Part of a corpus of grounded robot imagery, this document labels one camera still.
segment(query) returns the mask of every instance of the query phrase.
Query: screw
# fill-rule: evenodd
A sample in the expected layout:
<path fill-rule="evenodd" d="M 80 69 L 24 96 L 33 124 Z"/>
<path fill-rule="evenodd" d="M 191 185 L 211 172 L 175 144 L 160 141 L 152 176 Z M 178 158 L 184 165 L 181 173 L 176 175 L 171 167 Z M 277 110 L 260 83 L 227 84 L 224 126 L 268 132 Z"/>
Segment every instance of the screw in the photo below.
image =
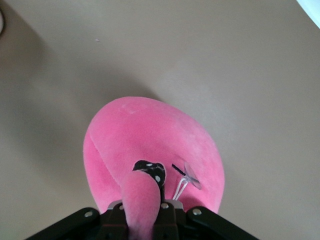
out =
<path fill-rule="evenodd" d="M 161 203 L 161 208 L 163 208 L 163 209 L 167 209 L 167 208 L 169 208 L 168 203 L 166 203 L 166 202 Z"/>
<path fill-rule="evenodd" d="M 198 209 L 198 208 L 193 209 L 193 210 L 192 210 L 192 213 L 193 213 L 193 215 L 196 215 L 196 216 L 202 214 L 201 210 Z"/>
<path fill-rule="evenodd" d="M 88 217 L 91 217 L 93 214 L 94 214 L 94 213 L 93 213 L 92 211 L 87 211 L 87 212 L 84 214 L 84 216 L 85 216 L 86 218 L 88 218 Z"/>

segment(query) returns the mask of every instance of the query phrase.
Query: pink plush toy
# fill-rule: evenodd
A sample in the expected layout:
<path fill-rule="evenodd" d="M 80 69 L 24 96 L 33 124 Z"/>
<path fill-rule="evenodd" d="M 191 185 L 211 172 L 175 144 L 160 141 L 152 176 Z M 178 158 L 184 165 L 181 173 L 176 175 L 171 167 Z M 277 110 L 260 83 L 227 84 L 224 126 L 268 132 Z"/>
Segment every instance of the pink plush toy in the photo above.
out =
<path fill-rule="evenodd" d="M 179 199 L 185 211 L 218 212 L 225 177 L 217 147 L 199 123 L 168 104 L 145 97 L 108 103 L 88 127 L 83 154 L 100 212 L 122 200 L 130 239 L 152 238 L 163 185 L 165 199 Z"/>

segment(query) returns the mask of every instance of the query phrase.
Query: pink fleece fabric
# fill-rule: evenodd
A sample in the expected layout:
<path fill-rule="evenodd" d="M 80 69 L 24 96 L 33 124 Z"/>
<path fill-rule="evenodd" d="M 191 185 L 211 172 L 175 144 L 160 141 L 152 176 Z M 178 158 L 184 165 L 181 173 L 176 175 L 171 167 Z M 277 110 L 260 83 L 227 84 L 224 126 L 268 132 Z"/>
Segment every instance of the pink fleece fabric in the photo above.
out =
<path fill-rule="evenodd" d="M 199 123 L 166 103 L 145 97 L 123 97 L 108 103 L 88 127 L 83 155 L 100 212 L 122 199 L 136 239 L 149 239 L 160 204 L 156 181 L 144 172 L 132 171 L 139 160 L 164 165 L 166 199 L 172 199 L 182 177 L 172 164 L 183 170 L 184 162 L 189 163 L 202 189 L 187 185 L 179 198 L 184 210 L 195 206 L 215 213 L 219 210 L 225 177 L 217 147 Z"/>

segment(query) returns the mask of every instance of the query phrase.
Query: clear plastic suction cup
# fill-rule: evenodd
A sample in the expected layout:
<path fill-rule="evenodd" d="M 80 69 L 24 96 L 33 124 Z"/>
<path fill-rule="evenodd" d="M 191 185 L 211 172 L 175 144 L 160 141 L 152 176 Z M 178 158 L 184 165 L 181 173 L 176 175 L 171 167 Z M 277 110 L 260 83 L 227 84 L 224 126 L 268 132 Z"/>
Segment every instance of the clear plastic suction cup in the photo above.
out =
<path fill-rule="evenodd" d="M 186 180 L 192 183 L 192 185 L 195 186 L 197 189 L 201 190 L 202 187 L 199 180 L 197 179 L 195 172 L 192 170 L 191 166 L 186 161 L 184 162 L 184 173 Z"/>
<path fill-rule="evenodd" d="M 184 162 L 184 172 L 182 172 L 180 169 L 178 169 L 175 165 L 172 165 L 179 173 L 183 175 L 181 178 L 178 187 L 176 188 L 175 194 L 173 196 L 173 200 L 178 200 L 188 183 L 191 183 L 193 186 L 195 186 L 197 189 L 201 190 L 201 184 L 200 181 L 197 179 L 197 176 L 195 172 L 192 170 L 189 163 L 186 161 Z"/>

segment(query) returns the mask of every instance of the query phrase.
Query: suction cup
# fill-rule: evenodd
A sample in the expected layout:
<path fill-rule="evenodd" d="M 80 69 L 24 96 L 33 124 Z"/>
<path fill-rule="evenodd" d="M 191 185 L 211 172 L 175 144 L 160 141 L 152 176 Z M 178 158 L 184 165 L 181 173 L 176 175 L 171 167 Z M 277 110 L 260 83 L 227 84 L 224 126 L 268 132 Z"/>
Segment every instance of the suction cup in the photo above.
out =
<path fill-rule="evenodd" d="M 195 172 L 192 170 L 191 166 L 186 161 L 184 162 L 184 173 L 186 180 L 193 186 L 195 186 L 197 189 L 201 190 L 202 187 L 200 181 L 197 179 Z"/>

